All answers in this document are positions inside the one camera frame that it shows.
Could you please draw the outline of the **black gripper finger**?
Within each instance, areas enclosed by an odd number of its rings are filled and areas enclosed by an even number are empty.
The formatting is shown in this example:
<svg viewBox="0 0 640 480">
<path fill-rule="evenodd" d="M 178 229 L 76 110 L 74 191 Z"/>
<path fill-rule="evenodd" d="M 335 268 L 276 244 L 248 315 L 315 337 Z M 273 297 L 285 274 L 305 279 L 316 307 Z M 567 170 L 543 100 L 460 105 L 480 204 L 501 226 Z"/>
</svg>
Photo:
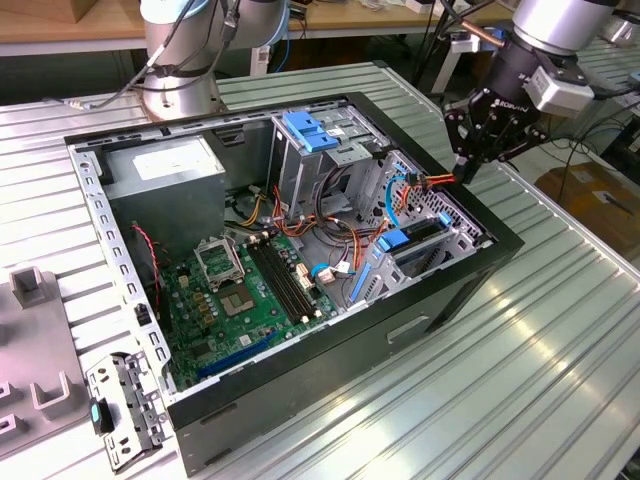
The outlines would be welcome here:
<svg viewBox="0 0 640 480">
<path fill-rule="evenodd" d="M 465 100 L 444 110 L 444 122 L 455 170 L 478 170 L 484 159 L 488 139 L 488 90 L 474 90 Z"/>
<path fill-rule="evenodd" d="M 544 130 L 537 124 L 525 125 L 515 117 L 502 129 L 489 119 L 466 136 L 467 163 L 463 183 L 469 184 L 480 167 L 487 163 L 504 163 L 544 142 Z"/>
</svg>

